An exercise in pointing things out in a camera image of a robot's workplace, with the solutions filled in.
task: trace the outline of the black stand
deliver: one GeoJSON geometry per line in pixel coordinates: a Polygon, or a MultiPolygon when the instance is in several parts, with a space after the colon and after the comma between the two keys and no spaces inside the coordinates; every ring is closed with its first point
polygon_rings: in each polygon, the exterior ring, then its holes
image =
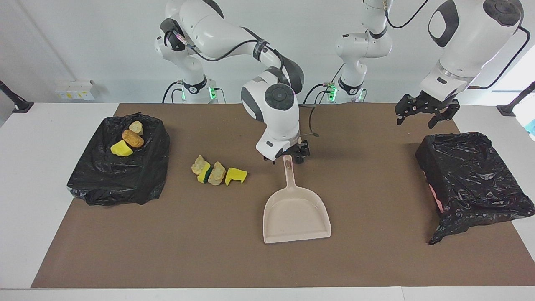
{"type": "Polygon", "coordinates": [[[9,99],[11,99],[11,101],[15,104],[15,109],[13,109],[13,113],[26,113],[34,104],[33,101],[26,101],[19,95],[15,94],[15,92],[11,91],[1,80],[0,90],[2,90],[2,92],[4,92],[4,94],[7,95],[9,99]]]}
{"type": "Polygon", "coordinates": [[[515,117],[515,114],[513,113],[513,108],[519,104],[526,96],[530,95],[535,90],[535,81],[531,83],[531,85],[524,91],[520,93],[520,95],[513,100],[512,103],[506,105],[506,106],[496,106],[498,111],[503,116],[509,116],[509,117],[515,117]]]}

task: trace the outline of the dustpan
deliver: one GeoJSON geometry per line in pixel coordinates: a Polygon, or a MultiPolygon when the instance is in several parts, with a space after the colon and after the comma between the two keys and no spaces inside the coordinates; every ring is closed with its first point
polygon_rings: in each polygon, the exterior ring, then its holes
{"type": "Polygon", "coordinates": [[[295,185],[292,156],[284,156],[286,188],[275,192],[264,208],[266,244],[331,236],[331,222],[321,198],[295,185]]]}

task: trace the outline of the brown paper surface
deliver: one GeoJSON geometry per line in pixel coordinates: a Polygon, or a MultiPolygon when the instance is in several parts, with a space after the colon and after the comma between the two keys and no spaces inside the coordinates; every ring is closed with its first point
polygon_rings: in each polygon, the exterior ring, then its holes
{"type": "MultiPolygon", "coordinates": [[[[301,109],[302,132],[308,112],[301,109]]],[[[323,200],[327,239],[265,245],[263,210],[285,187],[284,168],[255,150],[264,125],[240,104],[121,104],[123,116],[160,118],[171,137],[167,183],[146,205],[73,200],[34,288],[262,288],[535,285],[535,263],[510,222],[473,227],[429,246],[438,216],[414,153],[430,115],[395,122],[392,104],[316,109],[311,156],[298,186],[323,200]],[[249,172],[244,184],[200,184],[190,166],[249,172]]]]}

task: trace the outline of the plastic bag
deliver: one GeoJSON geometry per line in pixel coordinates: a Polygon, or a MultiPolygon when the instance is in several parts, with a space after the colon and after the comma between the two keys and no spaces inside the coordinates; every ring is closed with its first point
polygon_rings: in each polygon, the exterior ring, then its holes
{"type": "Polygon", "coordinates": [[[535,214],[533,202],[481,133],[425,137],[416,151],[440,216],[430,245],[445,236],[535,214]]]}
{"type": "Polygon", "coordinates": [[[102,121],[76,165],[67,187],[89,205],[140,205],[159,198],[169,162],[169,135],[160,119],[141,113],[102,121]],[[145,143],[134,153],[119,157],[110,147],[122,139],[130,124],[143,124],[145,143]]]}

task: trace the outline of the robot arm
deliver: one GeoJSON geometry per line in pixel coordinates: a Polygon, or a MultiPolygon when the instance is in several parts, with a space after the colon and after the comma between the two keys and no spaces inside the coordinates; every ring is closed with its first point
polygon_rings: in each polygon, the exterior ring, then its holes
{"type": "Polygon", "coordinates": [[[193,82],[199,81],[202,73],[202,69],[192,69],[192,65],[200,65],[196,59],[186,61],[192,59],[187,56],[194,52],[216,58],[208,59],[210,61],[247,54],[267,66],[241,91],[247,113],[266,124],[256,149],[274,161],[298,145],[299,108],[295,94],[303,87],[304,73],[296,63],[269,47],[252,31],[228,23],[212,0],[170,1],[166,16],[172,26],[164,31],[164,44],[171,51],[183,53],[177,55],[179,63],[173,62],[185,70],[193,82]]]}
{"type": "Polygon", "coordinates": [[[338,86],[345,91],[339,93],[344,98],[354,99],[360,91],[366,76],[366,65],[362,58],[379,58],[387,56],[392,50],[392,38],[386,31],[385,10],[389,10],[392,1],[384,4],[383,0],[364,0],[362,25],[364,33],[349,33],[337,41],[337,54],[345,63],[338,86]]]}
{"type": "Polygon", "coordinates": [[[437,122],[451,120],[460,108],[457,94],[498,54],[523,17],[519,0],[448,0],[438,7],[429,34],[444,53],[420,84],[419,96],[406,94],[396,105],[398,125],[421,112],[434,114],[430,129],[437,122]]]}

